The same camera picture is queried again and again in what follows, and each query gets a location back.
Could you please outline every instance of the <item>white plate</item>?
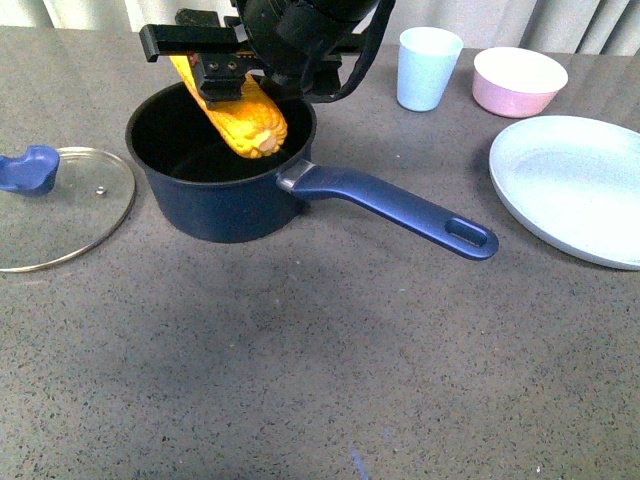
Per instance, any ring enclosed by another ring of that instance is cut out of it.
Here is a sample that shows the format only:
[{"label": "white plate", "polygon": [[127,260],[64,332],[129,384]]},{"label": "white plate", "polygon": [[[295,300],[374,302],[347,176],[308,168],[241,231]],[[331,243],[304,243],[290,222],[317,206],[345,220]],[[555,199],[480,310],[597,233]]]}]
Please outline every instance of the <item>white plate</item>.
[{"label": "white plate", "polygon": [[640,270],[640,134],[530,118],[496,137],[489,165],[498,196],[532,233],[583,260]]}]

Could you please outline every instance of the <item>corn cob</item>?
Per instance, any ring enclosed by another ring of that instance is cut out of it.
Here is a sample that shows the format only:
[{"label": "corn cob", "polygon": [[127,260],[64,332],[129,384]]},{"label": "corn cob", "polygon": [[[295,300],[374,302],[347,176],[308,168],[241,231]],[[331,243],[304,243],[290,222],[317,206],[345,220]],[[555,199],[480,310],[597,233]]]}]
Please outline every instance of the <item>corn cob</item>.
[{"label": "corn cob", "polygon": [[188,58],[170,58],[193,98],[234,152],[255,159],[280,150],[287,136],[287,122],[250,74],[242,85],[240,100],[217,102],[210,108],[198,94]]}]

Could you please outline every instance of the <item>navy blue saucepan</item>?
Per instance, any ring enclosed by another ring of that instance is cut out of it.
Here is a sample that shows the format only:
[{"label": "navy blue saucepan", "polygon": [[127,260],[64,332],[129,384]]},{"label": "navy blue saucepan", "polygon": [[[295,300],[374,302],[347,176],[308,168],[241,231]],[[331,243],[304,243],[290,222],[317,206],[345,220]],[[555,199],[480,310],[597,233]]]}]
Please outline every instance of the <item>navy blue saucepan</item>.
[{"label": "navy blue saucepan", "polygon": [[301,100],[278,106],[287,139],[260,160],[233,153],[181,83],[138,107],[127,146],[171,224],[204,240],[245,242],[282,228],[308,201],[342,198],[462,257],[484,260],[497,251],[495,234],[471,220],[366,173],[314,165],[313,108]]}]

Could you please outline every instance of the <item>blue lid knob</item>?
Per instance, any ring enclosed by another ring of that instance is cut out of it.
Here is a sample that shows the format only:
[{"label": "blue lid knob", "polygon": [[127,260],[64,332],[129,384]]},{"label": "blue lid knob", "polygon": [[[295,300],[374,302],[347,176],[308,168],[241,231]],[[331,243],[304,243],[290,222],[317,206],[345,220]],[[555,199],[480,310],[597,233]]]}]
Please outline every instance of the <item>blue lid knob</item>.
[{"label": "blue lid knob", "polygon": [[41,197],[53,189],[60,164],[58,152],[45,145],[30,145],[21,157],[0,155],[0,190],[25,197]]}]

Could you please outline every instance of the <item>light blue cup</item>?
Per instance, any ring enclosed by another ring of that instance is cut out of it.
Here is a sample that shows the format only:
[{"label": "light blue cup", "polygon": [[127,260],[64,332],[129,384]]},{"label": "light blue cup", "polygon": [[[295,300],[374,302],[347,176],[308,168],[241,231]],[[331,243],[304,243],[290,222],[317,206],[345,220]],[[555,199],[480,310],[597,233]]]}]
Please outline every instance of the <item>light blue cup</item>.
[{"label": "light blue cup", "polygon": [[400,35],[398,102],[416,112],[433,110],[440,103],[463,43],[455,33],[416,27]]}]

